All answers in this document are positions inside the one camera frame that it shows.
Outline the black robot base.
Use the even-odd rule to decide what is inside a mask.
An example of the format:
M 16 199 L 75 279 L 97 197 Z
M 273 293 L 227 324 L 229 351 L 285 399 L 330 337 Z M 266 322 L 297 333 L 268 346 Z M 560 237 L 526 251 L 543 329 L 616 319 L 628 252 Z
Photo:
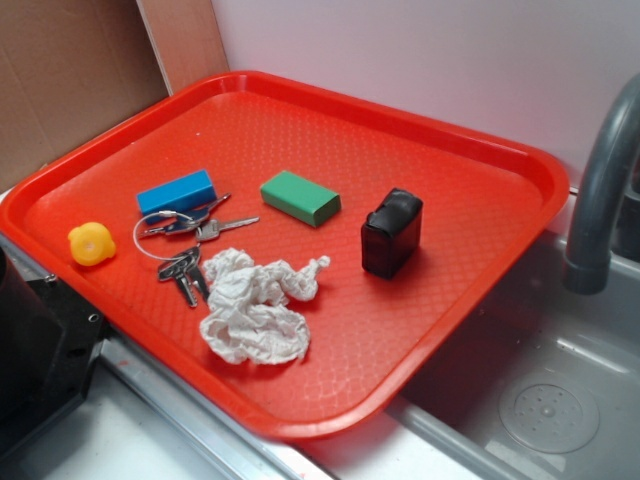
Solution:
M 104 316 L 57 278 L 26 280 L 1 254 L 1 425 L 83 401 Z

